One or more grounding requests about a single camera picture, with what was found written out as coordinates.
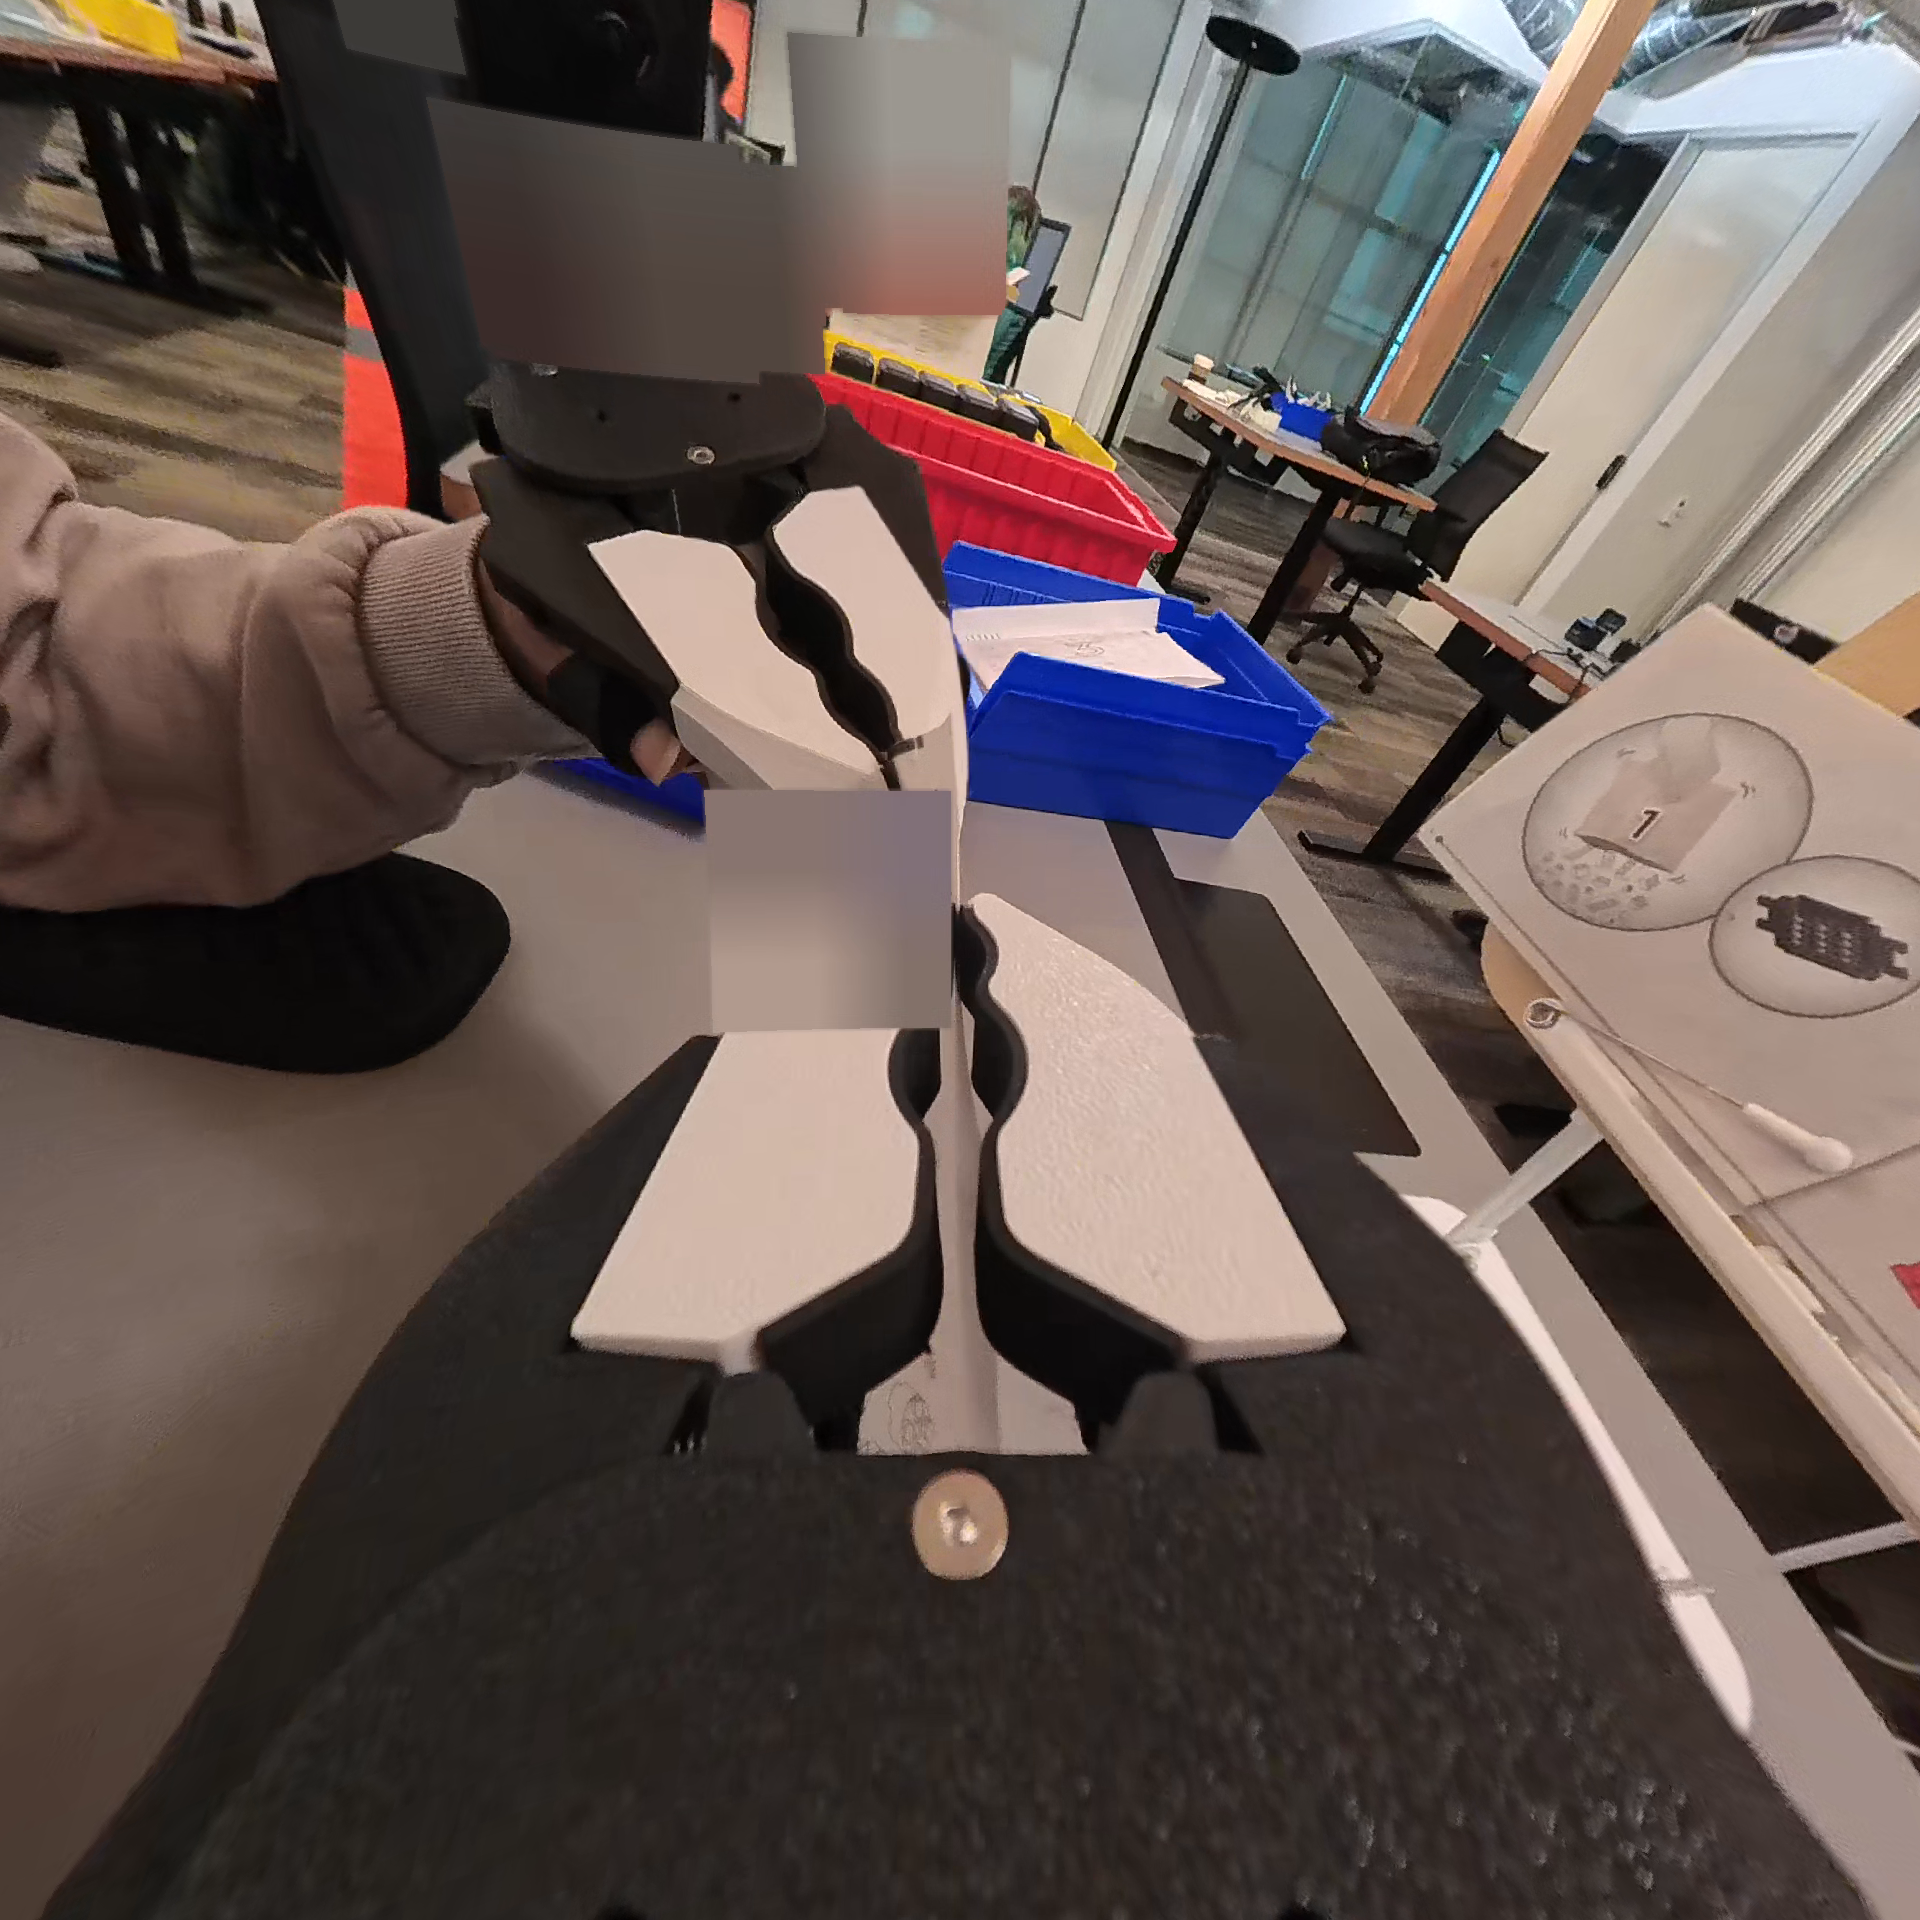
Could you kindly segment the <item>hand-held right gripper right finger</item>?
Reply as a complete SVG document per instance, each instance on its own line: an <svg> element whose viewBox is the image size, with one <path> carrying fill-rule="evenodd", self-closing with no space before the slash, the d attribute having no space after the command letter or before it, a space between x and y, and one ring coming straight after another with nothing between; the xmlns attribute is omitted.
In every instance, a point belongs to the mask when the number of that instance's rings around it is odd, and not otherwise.
<svg viewBox="0 0 1920 1920"><path fill-rule="evenodd" d="M1344 1319L1197 1035L1006 897L954 925L995 1358L1095 1442L1144 1376L1318 1356Z"/></svg>

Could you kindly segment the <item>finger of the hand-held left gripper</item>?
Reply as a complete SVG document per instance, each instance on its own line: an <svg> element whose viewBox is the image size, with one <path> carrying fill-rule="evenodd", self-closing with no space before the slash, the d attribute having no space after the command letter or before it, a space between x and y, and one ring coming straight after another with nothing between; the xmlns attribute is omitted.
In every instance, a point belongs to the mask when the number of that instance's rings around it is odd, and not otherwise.
<svg viewBox="0 0 1920 1920"><path fill-rule="evenodd" d="M967 672L951 617L859 486L802 491L763 534L782 637L902 789L967 789Z"/></svg>
<svg viewBox="0 0 1920 1920"><path fill-rule="evenodd" d="M588 545L674 677L674 732L732 789L881 789L881 768L758 617L748 561L720 542L627 533Z"/></svg>

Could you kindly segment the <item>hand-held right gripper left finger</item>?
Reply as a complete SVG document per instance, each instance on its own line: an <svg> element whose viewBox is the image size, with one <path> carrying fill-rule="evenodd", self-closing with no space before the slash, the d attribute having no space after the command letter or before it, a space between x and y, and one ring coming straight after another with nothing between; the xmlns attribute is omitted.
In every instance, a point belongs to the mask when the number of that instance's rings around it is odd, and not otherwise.
<svg viewBox="0 0 1920 1920"><path fill-rule="evenodd" d="M700 1068L572 1317L590 1356L778 1376L819 1442L944 1309L936 1029L736 1030Z"/></svg>

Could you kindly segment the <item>white brick-print paper bag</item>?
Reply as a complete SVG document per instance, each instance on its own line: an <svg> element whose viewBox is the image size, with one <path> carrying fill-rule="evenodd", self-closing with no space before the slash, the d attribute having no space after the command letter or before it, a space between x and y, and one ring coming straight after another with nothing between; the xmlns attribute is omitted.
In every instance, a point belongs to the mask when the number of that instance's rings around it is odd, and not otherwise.
<svg viewBox="0 0 1920 1920"><path fill-rule="evenodd" d="M1041 599L1041 603L983 603L951 612L958 638L995 642L1054 642L1054 638L1103 638L1159 631L1164 596L1095 596L1095 599Z"/></svg>
<svg viewBox="0 0 1920 1920"><path fill-rule="evenodd" d="M1016 660L1072 661L1125 678L1159 684L1212 690L1225 677L1157 625L1147 631L1072 631L1016 634L1010 625L958 634L958 650L983 690L994 690Z"/></svg>
<svg viewBox="0 0 1920 1920"><path fill-rule="evenodd" d="M944 1260L941 1319L924 1356L881 1382L859 1416L859 1450L880 1456L1089 1450L1065 1396L999 1358L978 1307L978 1178L986 1109L974 1091L974 1026L941 1030L941 1094L928 1128Z"/></svg>

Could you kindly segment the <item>long blue storage bin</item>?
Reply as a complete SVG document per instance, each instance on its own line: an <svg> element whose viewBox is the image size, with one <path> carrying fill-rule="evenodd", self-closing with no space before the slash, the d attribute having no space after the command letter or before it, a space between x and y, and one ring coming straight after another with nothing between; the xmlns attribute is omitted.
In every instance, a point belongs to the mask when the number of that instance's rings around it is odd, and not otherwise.
<svg viewBox="0 0 1920 1920"><path fill-rule="evenodd" d="M944 575L954 612L1061 610L1078 625L1095 603L1141 603L1159 637L1214 672L1207 684L1179 684L1076 660L1012 661L995 684L974 692L974 733L994 732L1016 706L1072 707L1131 732L1250 740L1292 761L1331 724L1331 710L1220 610L974 542L951 548Z"/></svg>
<svg viewBox="0 0 1920 1920"><path fill-rule="evenodd" d="M974 804L1229 842L1302 761L1295 740L1125 721L1095 727L1092 710L1069 717L1078 727L978 727Z"/></svg>

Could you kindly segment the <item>white book stand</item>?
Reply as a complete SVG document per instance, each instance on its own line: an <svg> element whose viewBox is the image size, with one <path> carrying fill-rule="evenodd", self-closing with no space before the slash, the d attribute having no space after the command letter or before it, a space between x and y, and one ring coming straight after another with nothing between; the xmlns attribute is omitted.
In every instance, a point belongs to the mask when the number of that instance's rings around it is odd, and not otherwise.
<svg viewBox="0 0 1920 1920"><path fill-rule="evenodd" d="M1808 665L1917 724L1917 599L1911 596ZM1773 1241L1730 1210L1729 1195L1660 1127L1615 1061L1578 1035L1575 1017L1547 994L1526 957L1488 928L1488 916L1484 971L1512 1026L1572 1094L1572 1120L1510 1174L1497 1197L1454 1228L1454 1243L1463 1250L1491 1243L1537 1192L1590 1146L1608 1141L1902 1516L1880 1535L1840 1535L1787 1549L1773 1563L1812 1570L1880 1545L1917 1545L1917 1372L1861 1339Z"/></svg>

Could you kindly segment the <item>toy car instruction booklet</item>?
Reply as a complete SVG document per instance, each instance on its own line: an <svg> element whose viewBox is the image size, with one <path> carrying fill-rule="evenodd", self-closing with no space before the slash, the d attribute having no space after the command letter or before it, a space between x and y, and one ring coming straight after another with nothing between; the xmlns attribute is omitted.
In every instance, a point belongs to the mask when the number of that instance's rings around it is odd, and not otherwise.
<svg viewBox="0 0 1920 1920"><path fill-rule="evenodd" d="M1917 724L1695 610L1426 842L1660 1127L1917 1369Z"/></svg>

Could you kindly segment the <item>person's left forearm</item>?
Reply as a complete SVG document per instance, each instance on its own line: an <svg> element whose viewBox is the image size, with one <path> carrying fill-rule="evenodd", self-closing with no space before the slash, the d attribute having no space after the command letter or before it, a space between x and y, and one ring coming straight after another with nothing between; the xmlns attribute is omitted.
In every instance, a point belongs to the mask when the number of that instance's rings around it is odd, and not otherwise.
<svg viewBox="0 0 1920 1920"><path fill-rule="evenodd" d="M491 625L483 519L295 542L89 505L3 421L3 903L262 903L588 740Z"/></svg>

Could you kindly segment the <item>black desk mat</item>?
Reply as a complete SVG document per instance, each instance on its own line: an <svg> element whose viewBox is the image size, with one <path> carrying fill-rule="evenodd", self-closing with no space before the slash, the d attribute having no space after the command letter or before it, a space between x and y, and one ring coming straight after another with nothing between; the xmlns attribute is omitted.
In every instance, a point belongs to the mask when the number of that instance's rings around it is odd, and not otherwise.
<svg viewBox="0 0 1920 1920"><path fill-rule="evenodd" d="M1265 1068L1331 1141L1416 1160L1414 1128L1269 897L1171 876L1147 826L1109 821L1107 835L1189 1029Z"/></svg>

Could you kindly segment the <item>person's left hand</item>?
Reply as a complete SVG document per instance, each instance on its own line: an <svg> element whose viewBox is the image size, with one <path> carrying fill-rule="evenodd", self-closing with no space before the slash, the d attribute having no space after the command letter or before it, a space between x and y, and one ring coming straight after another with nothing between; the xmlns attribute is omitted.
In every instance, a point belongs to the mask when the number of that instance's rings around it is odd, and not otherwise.
<svg viewBox="0 0 1920 1920"><path fill-rule="evenodd" d="M651 784L704 776L642 684L564 647L500 589L486 563L478 563L478 596L516 684L597 747L606 763Z"/></svg>

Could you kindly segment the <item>red storage bin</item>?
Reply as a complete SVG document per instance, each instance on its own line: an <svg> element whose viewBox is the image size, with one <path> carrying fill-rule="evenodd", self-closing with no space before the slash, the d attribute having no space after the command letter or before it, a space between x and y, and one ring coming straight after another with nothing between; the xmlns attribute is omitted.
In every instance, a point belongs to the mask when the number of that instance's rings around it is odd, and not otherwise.
<svg viewBox="0 0 1920 1920"><path fill-rule="evenodd" d="M941 556L967 542L1132 588L1177 545L1113 470L833 372L813 380L919 461Z"/></svg>

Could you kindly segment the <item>row of black boxes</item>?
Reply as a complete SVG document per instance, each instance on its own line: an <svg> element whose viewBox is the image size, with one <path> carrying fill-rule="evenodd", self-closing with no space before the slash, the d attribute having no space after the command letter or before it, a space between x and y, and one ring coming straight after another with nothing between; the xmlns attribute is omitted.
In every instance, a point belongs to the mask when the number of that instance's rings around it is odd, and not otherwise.
<svg viewBox="0 0 1920 1920"><path fill-rule="evenodd" d="M868 343L840 338L833 334L827 335L823 348L831 375L874 384L896 399L924 400L936 411L995 428L1028 445L1054 445L1044 411L1012 387L951 375Z"/></svg>

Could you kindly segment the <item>yellow storage bin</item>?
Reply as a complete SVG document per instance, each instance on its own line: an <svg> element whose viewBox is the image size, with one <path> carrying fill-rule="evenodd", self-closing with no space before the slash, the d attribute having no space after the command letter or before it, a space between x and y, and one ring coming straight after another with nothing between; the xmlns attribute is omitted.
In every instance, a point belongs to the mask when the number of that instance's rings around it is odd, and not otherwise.
<svg viewBox="0 0 1920 1920"><path fill-rule="evenodd" d="M902 451L932 451L936 461L951 461L951 462L960 461L958 448L962 445L967 435L974 435L974 438L1003 435L995 428L974 423L974 421L954 417L947 411L936 411L924 400L896 399L896 396L880 392L874 384L831 375L827 372L827 348L823 348L819 392L831 400L849 404L856 411L856 417L865 421L874 431L874 438L881 438L885 445L898 445ZM1117 465L1117 461L1103 451L1103 445L1089 428L1080 428L1069 411L1054 411L1044 400L1039 400L1035 396L1027 396L1020 387L1012 387L1012 392L1028 399L1035 407L1041 407L1053 423L1054 445L1035 445L1035 448L1044 448L1053 453L1061 453L1069 461L1080 461L1080 462L1092 462L1102 470Z"/></svg>

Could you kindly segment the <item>orange plastic object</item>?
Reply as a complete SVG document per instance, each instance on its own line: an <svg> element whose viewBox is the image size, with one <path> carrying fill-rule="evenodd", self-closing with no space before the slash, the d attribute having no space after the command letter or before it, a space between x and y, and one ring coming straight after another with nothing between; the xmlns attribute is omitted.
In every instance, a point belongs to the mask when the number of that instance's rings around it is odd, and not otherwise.
<svg viewBox="0 0 1920 1920"><path fill-rule="evenodd" d="M396 384L368 305L344 286L344 510L409 505L409 453Z"/></svg>

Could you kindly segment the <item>wooden top office table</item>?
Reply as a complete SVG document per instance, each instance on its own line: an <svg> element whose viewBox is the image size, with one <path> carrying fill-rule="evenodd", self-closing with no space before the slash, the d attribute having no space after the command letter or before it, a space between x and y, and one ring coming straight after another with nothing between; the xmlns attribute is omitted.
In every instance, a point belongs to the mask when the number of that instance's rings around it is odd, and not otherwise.
<svg viewBox="0 0 1920 1920"><path fill-rule="evenodd" d="M1323 545L1323 534L1331 524L1331 514L1348 499L1379 499L1382 505L1402 505L1411 512L1429 512L1435 499L1421 489L1404 489L1389 483L1385 477L1372 477L1357 465L1342 462L1318 445L1295 438L1285 428L1265 431L1254 417L1239 414L1225 399L1212 387L1195 384L1189 379L1164 375L1164 392L1171 400L1170 423L1179 428L1193 445L1204 445L1207 456L1197 472L1197 483L1183 505L1183 514L1171 530L1171 551L1164 556L1159 583L1177 588L1177 575L1189 545L1207 512L1212 491L1229 477L1233 453L1248 453L1254 461L1276 462L1291 472L1300 472L1314 486L1314 505L1292 537L1292 545L1276 561L1269 583L1250 617L1250 637L1268 642L1276 620L1292 610L1292 596L1311 572L1314 551Z"/></svg>
<svg viewBox="0 0 1920 1920"><path fill-rule="evenodd" d="M114 262L56 259L72 275L120 279L223 320L272 313L267 299L202 279L169 179L167 123L197 107L236 107L274 89L274 68L230 54L156 57L111 41L3 33L3 104L75 116Z"/></svg>
<svg viewBox="0 0 1920 1920"><path fill-rule="evenodd" d="M1441 581L1426 581L1424 596L1454 617L1436 660L1476 692L1476 706L1426 757L1426 768L1365 842L1302 829L1300 847L1318 857L1447 882L1447 869L1416 853L1414 835L1471 776L1501 724L1517 724L1522 732L1547 724L1572 698L1585 695L1595 661L1522 606Z"/></svg>

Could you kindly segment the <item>black bag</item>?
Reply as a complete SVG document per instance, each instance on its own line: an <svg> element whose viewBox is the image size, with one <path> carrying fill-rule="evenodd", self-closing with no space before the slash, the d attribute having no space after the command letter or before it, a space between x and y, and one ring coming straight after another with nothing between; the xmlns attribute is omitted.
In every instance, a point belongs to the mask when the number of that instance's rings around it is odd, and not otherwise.
<svg viewBox="0 0 1920 1920"><path fill-rule="evenodd" d="M1443 456L1441 440L1426 428L1382 421L1351 404L1330 414L1318 448L1337 462L1404 489L1416 489Z"/></svg>

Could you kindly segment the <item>black wrist rest pad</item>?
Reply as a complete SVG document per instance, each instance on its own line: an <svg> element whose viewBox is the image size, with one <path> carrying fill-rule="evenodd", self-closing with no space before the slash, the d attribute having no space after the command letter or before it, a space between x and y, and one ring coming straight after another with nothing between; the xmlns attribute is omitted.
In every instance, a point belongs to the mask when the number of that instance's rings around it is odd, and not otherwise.
<svg viewBox="0 0 1920 1920"><path fill-rule="evenodd" d="M3 1014L283 1073L400 1068L441 1044L511 957L491 888L381 855L265 903L3 906Z"/></svg>

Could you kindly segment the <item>black office chair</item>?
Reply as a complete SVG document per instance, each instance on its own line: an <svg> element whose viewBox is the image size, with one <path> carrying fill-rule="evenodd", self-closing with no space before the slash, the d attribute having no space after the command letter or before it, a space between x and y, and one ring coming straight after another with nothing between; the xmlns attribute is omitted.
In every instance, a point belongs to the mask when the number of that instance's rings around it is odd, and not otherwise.
<svg viewBox="0 0 1920 1920"><path fill-rule="evenodd" d="M1365 595L1421 596L1426 581L1449 581L1473 534L1526 486L1545 456L1545 451L1491 431L1435 489L1435 505L1416 512L1411 530L1389 533L1367 519L1337 519L1323 534L1323 548L1337 557L1331 588L1344 589L1344 599L1337 610L1302 617L1302 631L1285 661L1295 665L1311 647L1338 638L1361 665L1357 690L1375 692L1385 655L1356 617L1357 599Z"/></svg>

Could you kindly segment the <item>black floor lamp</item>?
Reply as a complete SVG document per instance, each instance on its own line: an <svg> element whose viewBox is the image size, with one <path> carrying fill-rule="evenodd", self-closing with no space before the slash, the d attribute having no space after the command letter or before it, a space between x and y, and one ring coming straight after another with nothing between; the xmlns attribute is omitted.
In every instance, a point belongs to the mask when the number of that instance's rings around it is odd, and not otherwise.
<svg viewBox="0 0 1920 1920"><path fill-rule="evenodd" d="M1241 107L1241 97L1244 97L1250 77L1254 75L1285 77L1285 75L1295 72L1302 60L1302 54L1285 34L1276 34L1269 25L1262 22L1262 14L1254 2L1212 5L1212 16L1204 22L1204 46L1212 48L1212 54L1229 60L1225 66L1229 77L1225 77L1220 97L1212 112L1204 146L1201 146L1197 158L1189 165L1187 195L1179 203L1179 219L1171 223L1171 228L1167 234L1159 275L1152 279L1152 292L1144 305L1144 320L1136 327L1136 338L1132 338L1126 367L1117 380L1113 404L1109 404L1107 423L1102 431L1102 445L1107 451L1117 451L1117 445L1125 438L1125 423L1131 417L1131 404L1132 404L1132 392L1136 392L1144 362L1147 362L1150 348L1157 346L1157 330L1159 330L1167 299L1171 292L1171 279L1183 266L1183 255L1189 252L1193 228L1195 228L1197 212L1204 206L1204 195L1212 190L1212 171L1219 170L1229 133L1233 129L1233 113Z"/></svg>

